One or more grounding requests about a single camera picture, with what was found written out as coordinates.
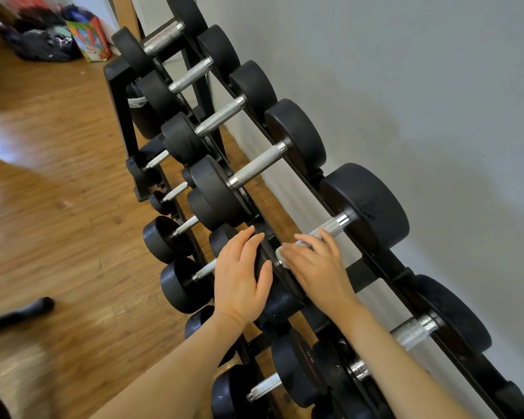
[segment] dumbbell rack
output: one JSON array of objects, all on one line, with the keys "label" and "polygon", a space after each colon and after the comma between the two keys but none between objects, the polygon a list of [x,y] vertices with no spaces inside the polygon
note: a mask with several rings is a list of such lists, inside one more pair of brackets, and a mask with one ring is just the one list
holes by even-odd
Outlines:
[{"label": "dumbbell rack", "polygon": [[[168,22],[167,24],[163,25],[152,35],[160,32],[170,23],[171,22]],[[190,43],[190,41],[187,41],[187,43],[183,44],[182,54],[187,69],[190,69],[192,66],[203,59],[202,55],[196,50],[195,45]],[[158,53],[157,58],[159,58],[160,61],[168,60],[167,54],[164,54],[163,52]],[[138,147],[127,101],[126,87],[137,79],[136,73],[130,68],[128,63],[126,63],[126,61],[120,57],[106,65],[105,77],[111,92],[112,102],[127,155],[132,156],[140,151],[143,155],[146,156],[147,160],[153,159],[164,148],[158,139],[150,140],[143,147]],[[236,94],[234,94],[233,91],[224,82],[221,81],[220,83],[224,88],[226,88],[231,96],[236,96]],[[198,106],[192,109],[188,104],[186,104],[186,107],[188,109],[189,118],[193,121],[193,123],[199,124],[207,116],[213,114],[214,107],[210,96],[208,81],[205,77],[196,81],[196,83],[193,84],[193,89],[196,94]],[[273,143],[266,126],[261,125],[257,119],[248,112],[247,114],[258,126],[260,132],[270,142]],[[226,173],[230,176],[233,174],[233,170],[230,168],[229,163],[227,163],[225,158],[225,151],[221,140],[221,135],[218,131],[216,131],[210,134],[210,136],[219,150],[219,155],[221,158],[217,160],[222,165]],[[306,179],[289,162],[287,158],[285,158],[285,161],[288,162],[289,166],[295,171],[303,185],[307,186],[312,195],[321,203],[321,205],[330,213],[330,215],[334,216],[331,208],[326,205],[318,192],[318,185],[323,177],[322,171],[311,176],[309,179]],[[162,185],[167,191],[171,190],[167,178],[161,170],[161,167],[158,166],[157,169],[160,171],[163,180]],[[150,194],[149,188],[144,187],[138,183],[136,183],[134,192],[136,193],[136,197],[140,202],[146,200]],[[275,232],[273,232],[271,226],[268,224],[264,216],[260,213],[258,207],[251,200],[248,193],[243,192],[243,195],[246,199],[249,209],[252,212],[252,220],[247,224],[255,225],[258,232],[264,231],[266,233],[266,241],[268,244],[268,249],[266,252],[270,257],[272,257],[272,253],[270,253],[270,251],[275,250],[278,246],[280,246],[280,240]],[[177,203],[175,204],[177,205],[178,215],[173,218],[182,223],[184,221],[182,210]],[[345,233],[362,254],[362,258],[360,260],[346,268],[355,292],[362,290],[378,278],[382,278],[392,289],[395,295],[398,296],[398,298],[404,303],[412,315],[414,315],[414,317],[418,317],[421,314],[427,313],[426,311],[420,309],[419,306],[413,305],[404,295],[404,289],[399,285],[399,282],[403,277],[413,275],[411,269],[405,267],[403,263],[391,252],[391,250],[384,250],[381,248],[376,249],[374,241],[371,241],[365,235],[358,234],[350,230],[346,230]],[[196,238],[191,231],[188,231],[188,235],[190,236],[196,250],[193,256],[194,259],[201,265],[205,265],[206,259],[202,254]],[[302,306],[304,307],[302,307],[301,311],[318,338],[329,338],[337,351],[342,354],[346,364],[357,360],[358,357],[356,353],[351,349],[349,344],[345,343],[344,337],[338,328],[328,319],[328,317],[316,309],[310,300],[303,296],[303,293],[297,282],[291,278],[292,275],[283,274],[283,276],[280,276],[280,279],[285,280],[282,281],[282,284],[290,293],[294,293],[293,296],[297,298],[300,303],[302,303]],[[289,322],[285,322],[284,324],[273,327],[273,329],[265,329],[260,336],[254,338],[250,342],[246,342],[244,337],[240,338],[238,354],[241,358],[241,361],[244,364],[253,364],[256,366],[259,378],[262,379],[262,374],[256,364],[255,356],[269,347],[270,342],[275,335],[282,335],[288,330],[288,328],[290,328]],[[505,380],[504,377],[484,355],[477,355],[471,359],[459,358],[448,348],[448,345],[450,345],[449,341],[444,341],[444,337],[433,334],[432,338],[443,350],[443,352],[445,352],[452,363],[458,368],[466,380],[468,380],[475,391],[489,405],[496,416],[499,418],[524,418],[524,396],[520,392],[519,388],[514,385],[514,383]],[[380,394],[380,391],[378,390],[374,380],[366,379],[364,381],[357,381],[355,384],[360,391],[362,401],[368,405],[373,415],[376,417],[392,416],[390,408]],[[281,417],[275,400],[272,399],[271,396],[269,399],[270,411],[268,412],[268,417]]]}]

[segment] left hand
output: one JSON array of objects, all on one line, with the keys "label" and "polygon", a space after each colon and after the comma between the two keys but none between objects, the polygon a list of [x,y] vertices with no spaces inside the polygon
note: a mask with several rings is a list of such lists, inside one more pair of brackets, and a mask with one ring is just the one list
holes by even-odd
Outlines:
[{"label": "left hand", "polygon": [[242,329],[262,313],[273,279],[270,260],[262,266],[258,282],[254,278],[256,249],[264,233],[253,233],[254,226],[240,231],[224,246],[216,262],[214,315],[227,315]]}]

